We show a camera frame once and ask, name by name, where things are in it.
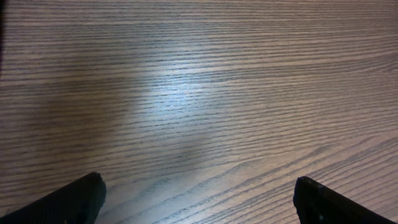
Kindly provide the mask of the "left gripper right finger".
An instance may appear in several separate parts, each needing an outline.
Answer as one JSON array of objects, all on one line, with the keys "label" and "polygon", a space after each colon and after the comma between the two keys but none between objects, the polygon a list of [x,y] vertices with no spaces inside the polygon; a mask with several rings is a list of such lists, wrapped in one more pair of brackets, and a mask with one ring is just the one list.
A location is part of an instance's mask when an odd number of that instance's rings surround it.
[{"label": "left gripper right finger", "polygon": [[293,203],[301,224],[395,224],[307,176],[297,179]]}]

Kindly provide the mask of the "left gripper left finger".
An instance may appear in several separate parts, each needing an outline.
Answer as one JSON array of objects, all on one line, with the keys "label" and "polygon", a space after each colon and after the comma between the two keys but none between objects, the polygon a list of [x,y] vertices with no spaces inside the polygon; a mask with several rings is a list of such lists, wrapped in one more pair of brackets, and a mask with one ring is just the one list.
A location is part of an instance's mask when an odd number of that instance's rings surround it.
[{"label": "left gripper left finger", "polygon": [[1,223],[94,223],[105,200],[106,184],[92,172],[1,217]]}]

